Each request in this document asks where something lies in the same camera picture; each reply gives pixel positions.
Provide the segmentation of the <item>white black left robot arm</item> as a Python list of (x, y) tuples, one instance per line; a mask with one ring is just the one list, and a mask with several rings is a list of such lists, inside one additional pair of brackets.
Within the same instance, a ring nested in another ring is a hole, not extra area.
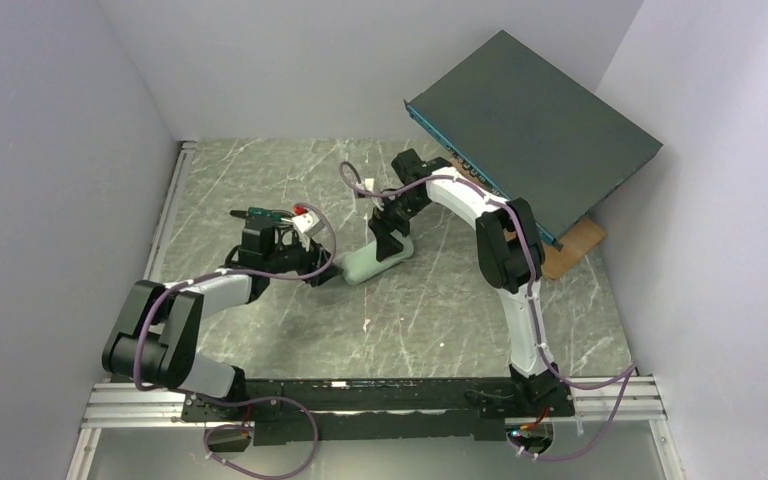
[(222, 405), (245, 402), (244, 370), (199, 352), (203, 320), (256, 301), (273, 279), (316, 287), (341, 272), (310, 233), (288, 221), (250, 218), (217, 270), (177, 283), (140, 280), (132, 286), (103, 349), (102, 367), (141, 390), (189, 392)]

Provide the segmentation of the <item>mint green umbrella case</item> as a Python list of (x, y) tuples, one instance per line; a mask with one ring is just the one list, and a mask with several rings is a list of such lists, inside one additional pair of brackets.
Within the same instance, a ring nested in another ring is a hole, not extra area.
[(415, 251), (412, 239), (400, 234), (396, 239), (403, 250), (382, 261), (376, 258), (376, 240), (345, 256), (340, 263), (343, 279), (356, 286), (412, 257)]

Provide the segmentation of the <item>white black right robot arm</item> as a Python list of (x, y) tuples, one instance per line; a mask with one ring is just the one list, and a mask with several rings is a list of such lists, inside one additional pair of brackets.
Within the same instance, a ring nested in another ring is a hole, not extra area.
[(347, 260), (348, 279), (363, 282), (411, 257), (412, 218), (432, 203), (447, 208), (472, 225), (479, 269), (500, 296), (511, 341), (514, 396), (536, 404), (550, 389), (552, 360), (539, 306), (545, 255), (530, 205), (493, 195), (447, 160), (424, 161), (413, 149), (399, 153), (391, 166), (403, 186), (377, 194), (368, 221), (374, 240)]

